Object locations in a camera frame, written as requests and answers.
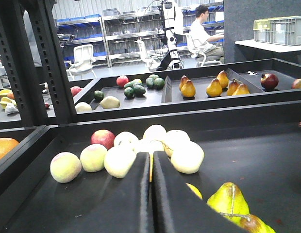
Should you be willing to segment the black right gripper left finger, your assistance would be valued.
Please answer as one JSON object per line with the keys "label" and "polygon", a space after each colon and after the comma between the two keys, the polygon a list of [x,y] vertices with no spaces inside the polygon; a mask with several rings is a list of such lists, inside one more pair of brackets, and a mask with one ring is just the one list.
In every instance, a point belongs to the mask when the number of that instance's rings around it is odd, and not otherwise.
{"label": "black right gripper left finger", "polygon": [[139,153],[123,179],[84,174],[65,189],[67,233],[149,233],[150,157]]}

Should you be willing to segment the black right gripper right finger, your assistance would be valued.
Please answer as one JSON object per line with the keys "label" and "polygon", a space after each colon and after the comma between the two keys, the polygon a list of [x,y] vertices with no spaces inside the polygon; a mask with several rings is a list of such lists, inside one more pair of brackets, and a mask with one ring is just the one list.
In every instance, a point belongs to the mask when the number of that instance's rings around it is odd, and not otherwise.
{"label": "black right gripper right finger", "polygon": [[245,233],[186,185],[163,151],[153,154],[151,182],[156,233]]}

